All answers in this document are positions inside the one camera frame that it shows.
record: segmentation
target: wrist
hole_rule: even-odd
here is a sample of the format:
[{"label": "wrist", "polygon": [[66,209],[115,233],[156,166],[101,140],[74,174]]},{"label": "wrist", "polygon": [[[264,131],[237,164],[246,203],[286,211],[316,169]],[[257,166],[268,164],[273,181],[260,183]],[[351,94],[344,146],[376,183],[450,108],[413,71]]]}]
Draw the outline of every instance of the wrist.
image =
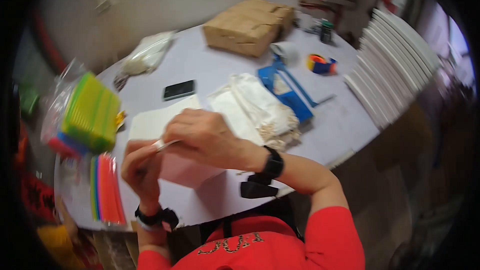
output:
[{"label": "wrist", "polygon": [[145,202],[145,201],[140,201],[140,204],[138,206],[138,209],[140,212],[145,215],[145,216],[153,216],[155,215],[159,210],[161,210],[162,207],[160,207],[160,203],[157,202]]},{"label": "wrist", "polygon": [[240,140],[239,170],[259,173],[265,168],[270,152],[248,140]]}]

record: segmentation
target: black wristband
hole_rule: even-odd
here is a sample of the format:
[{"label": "black wristband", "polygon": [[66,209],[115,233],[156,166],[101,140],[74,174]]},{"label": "black wristband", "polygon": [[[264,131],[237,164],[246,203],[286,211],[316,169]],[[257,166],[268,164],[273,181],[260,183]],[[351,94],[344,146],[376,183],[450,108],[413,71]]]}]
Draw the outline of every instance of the black wristband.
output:
[{"label": "black wristband", "polygon": [[275,149],[272,149],[268,146],[264,147],[267,148],[267,150],[270,152],[270,155],[268,156],[267,162],[261,171],[261,174],[270,179],[275,179],[282,174],[284,166],[283,159]]},{"label": "black wristband", "polygon": [[146,216],[140,211],[140,206],[135,211],[135,217],[148,226],[163,226],[166,231],[171,232],[179,224],[177,214],[170,208],[159,209],[153,216]]}]

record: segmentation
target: yellow-green plastic tray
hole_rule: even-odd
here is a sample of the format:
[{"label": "yellow-green plastic tray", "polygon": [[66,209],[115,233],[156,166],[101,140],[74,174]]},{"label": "yellow-green plastic tray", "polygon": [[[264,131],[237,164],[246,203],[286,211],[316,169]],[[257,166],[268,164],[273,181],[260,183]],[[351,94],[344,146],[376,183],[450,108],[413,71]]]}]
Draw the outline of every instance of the yellow-green plastic tray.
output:
[{"label": "yellow-green plastic tray", "polygon": [[117,94],[93,74],[86,73],[71,94],[60,130],[93,153],[111,151],[115,146],[115,117],[119,111]]}]

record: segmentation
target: black watch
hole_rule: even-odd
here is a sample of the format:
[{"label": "black watch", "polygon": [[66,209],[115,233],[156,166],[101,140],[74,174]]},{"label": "black watch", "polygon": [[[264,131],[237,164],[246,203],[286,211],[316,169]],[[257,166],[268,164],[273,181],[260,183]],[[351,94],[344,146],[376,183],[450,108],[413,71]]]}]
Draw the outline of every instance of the black watch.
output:
[{"label": "black watch", "polygon": [[276,196],[279,189],[270,186],[272,180],[279,177],[283,171],[283,159],[280,154],[268,146],[270,152],[267,162],[260,173],[250,175],[246,182],[240,184],[240,195],[243,198],[263,198]]},{"label": "black watch", "polygon": [[140,211],[140,206],[138,206],[135,211],[135,217],[143,225],[151,226],[152,228],[163,227],[167,232],[171,232],[179,224],[177,214],[170,208],[159,209],[153,216],[146,216]]}]

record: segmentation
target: stack of white boards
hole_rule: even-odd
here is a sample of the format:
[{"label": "stack of white boards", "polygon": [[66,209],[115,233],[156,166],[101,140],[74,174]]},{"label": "stack of white boards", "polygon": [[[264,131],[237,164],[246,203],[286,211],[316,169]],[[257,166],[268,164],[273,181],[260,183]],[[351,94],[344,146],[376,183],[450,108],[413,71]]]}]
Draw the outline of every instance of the stack of white boards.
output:
[{"label": "stack of white boards", "polygon": [[375,9],[360,38],[357,65],[344,78],[377,128],[384,129],[408,109],[440,66],[410,25]]}]

